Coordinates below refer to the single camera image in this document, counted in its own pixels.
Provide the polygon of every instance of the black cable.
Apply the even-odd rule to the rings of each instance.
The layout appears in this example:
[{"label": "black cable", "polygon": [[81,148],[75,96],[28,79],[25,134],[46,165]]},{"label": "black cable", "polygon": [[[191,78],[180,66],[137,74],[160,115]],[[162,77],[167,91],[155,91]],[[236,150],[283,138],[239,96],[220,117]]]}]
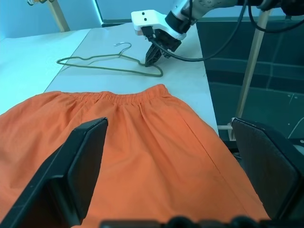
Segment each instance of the black cable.
[{"label": "black cable", "polygon": [[303,19],[303,20],[301,20],[299,23],[294,24],[294,25],[289,26],[289,27],[286,27],[286,28],[281,28],[281,29],[265,29],[265,28],[259,27],[259,26],[257,25],[257,23],[255,22],[255,20],[253,19],[250,3],[248,3],[248,14],[249,14],[249,18],[250,18],[251,24],[252,24],[257,30],[260,30],[260,31],[266,32],[266,33],[280,33],[280,32],[290,31],[290,30],[292,30],[292,29],[295,29],[296,27],[299,27],[300,25],[302,25],[302,24],[304,23],[304,19]]},{"label": "black cable", "polygon": [[158,44],[157,41],[155,41],[154,39],[151,39],[151,43],[153,43],[158,49],[160,49],[161,51],[163,51],[164,53],[166,53],[168,56],[170,56],[172,58],[175,58],[175,59],[179,59],[179,60],[185,61],[185,62],[201,62],[201,61],[205,61],[205,60],[211,59],[214,56],[218,55],[221,51],[223,51],[227,47],[227,45],[231,42],[232,38],[234,37],[234,35],[236,34],[236,32],[239,29],[239,26],[240,26],[241,21],[243,19],[243,15],[244,15],[247,3],[248,3],[248,0],[245,0],[244,1],[244,5],[243,5],[242,10],[241,10],[241,13],[240,13],[240,15],[239,15],[239,17],[237,19],[237,25],[236,25],[234,31],[231,33],[230,37],[227,39],[227,41],[223,44],[223,46],[220,49],[218,49],[215,53],[213,53],[212,55],[210,55],[208,57],[203,57],[203,58],[184,58],[184,57],[181,57],[181,56],[177,56],[177,55],[173,54],[172,52],[166,50],[160,44]]},{"label": "black cable", "polygon": [[193,9],[193,2],[192,0],[189,0],[189,18],[188,18],[189,26],[191,26],[192,23],[192,9]]}]

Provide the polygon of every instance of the hanger hook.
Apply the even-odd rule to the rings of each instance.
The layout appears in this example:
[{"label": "hanger hook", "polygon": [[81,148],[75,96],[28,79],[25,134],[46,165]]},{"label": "hanger hook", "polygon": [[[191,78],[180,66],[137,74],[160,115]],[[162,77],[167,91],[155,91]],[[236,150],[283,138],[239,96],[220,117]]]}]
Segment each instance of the hanger hook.
[{"label": "hanger hook", "polygon": [[128,44],[129,46],[126,47],[126,48],[124,48],[123,50],[121,50],[121,51],[118,53],[119,55],[122,55],[123,52],[125,52],[126,50],[128,50],[128,49],[130,49],[130,48],[132,47],[132,44],[129,43],[129,42],[120,42],[120,43],[118,43],[118,44],[114,44],[114,47],[117,47],[117,46],[119,46],[119,45],[121,45],[121,44]]}]

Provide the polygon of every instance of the dark floor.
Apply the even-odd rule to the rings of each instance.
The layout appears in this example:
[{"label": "dark floor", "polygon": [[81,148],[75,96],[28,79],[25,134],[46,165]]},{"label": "dark floor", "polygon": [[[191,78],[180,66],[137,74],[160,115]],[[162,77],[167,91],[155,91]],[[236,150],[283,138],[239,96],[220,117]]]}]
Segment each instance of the dark floor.
[{"label": "dark floor", "polygon": [[[226,125],[235,116],[241,86],[210,83],[211,98],[218,125]],[[251,88],[244,108],[244,119],[270,125],[288,137],[298,121],[304,117],[304,94],[295,94],[261,88]],[[228,140],[227,131],[219,131],[222,140]],[[291,138],[304,137],[304,120]]]}]

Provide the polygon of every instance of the orange pants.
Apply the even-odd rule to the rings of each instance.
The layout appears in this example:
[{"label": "orange pants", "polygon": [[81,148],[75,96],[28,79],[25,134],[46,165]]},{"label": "orange pants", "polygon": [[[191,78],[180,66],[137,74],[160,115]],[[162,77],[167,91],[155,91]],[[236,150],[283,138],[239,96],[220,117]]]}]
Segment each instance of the orange pants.
[{"label": "orange pants", "polygon": [[0,116],[0,220],[41,163],[83,122],[107,117],[101,170],[82,227],[103,219],[267,218],[217,134],[164,85],[142,93],[51,92]]}]

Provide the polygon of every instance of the white wall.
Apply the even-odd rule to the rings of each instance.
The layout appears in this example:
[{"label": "white wall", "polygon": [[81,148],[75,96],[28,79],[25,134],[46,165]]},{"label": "white wall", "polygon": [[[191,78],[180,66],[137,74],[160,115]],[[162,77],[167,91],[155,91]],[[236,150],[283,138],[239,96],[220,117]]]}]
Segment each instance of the white wall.
[{"label": "white wall", "polygon": [[131,19],[131,12],[157,10],[170,12],[174,0],[97,0],[103,20]]},{"label": "white wall", "polygon": [[[71,30],[101,26],[94,0],[58,0]],[[0,0],[0,39],[59,32],[48,5],[26,0]]]}]

